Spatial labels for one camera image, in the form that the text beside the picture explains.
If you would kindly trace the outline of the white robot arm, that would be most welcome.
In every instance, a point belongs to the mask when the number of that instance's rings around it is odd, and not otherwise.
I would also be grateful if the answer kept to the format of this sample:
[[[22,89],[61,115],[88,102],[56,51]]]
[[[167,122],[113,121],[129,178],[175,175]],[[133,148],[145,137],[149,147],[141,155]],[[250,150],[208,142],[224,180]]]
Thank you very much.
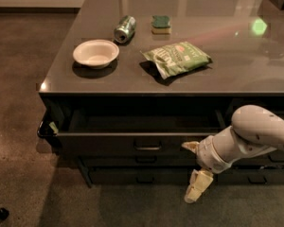
[[[213,176],[240,159],[254,158],[277,149],[284,152],[284,120],[256,105],[234,111],[231,125],[201,142],[184,142],[182,147],[196,155],[200,170],[193,170],[185,202],[199,199],[212,184]]]

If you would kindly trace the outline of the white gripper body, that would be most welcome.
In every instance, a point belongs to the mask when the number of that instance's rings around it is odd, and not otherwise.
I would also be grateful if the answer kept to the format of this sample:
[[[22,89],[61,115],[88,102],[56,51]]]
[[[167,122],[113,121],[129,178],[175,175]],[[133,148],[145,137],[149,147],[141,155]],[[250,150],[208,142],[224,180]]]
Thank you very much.
[[[231,167],[225,160],[233,141],[225,136],[208,136],[197,147],[197,163],[214,174],[220,174]]]

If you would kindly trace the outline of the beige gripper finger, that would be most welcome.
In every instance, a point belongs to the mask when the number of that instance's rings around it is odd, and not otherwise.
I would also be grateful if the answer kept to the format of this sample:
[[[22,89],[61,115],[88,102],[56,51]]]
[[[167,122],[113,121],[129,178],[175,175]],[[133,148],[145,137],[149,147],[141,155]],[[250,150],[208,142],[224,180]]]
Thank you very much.
[[[190,150],[193,153],[195,153],[197,151],[198,146],[199,146],[199,142],[197,142],[197,141],[184,142],[182,144],[183,148]]]
[[[193,170],[184,200],[186,203],[197,201],[212,184],[213,174],[205,169]]]

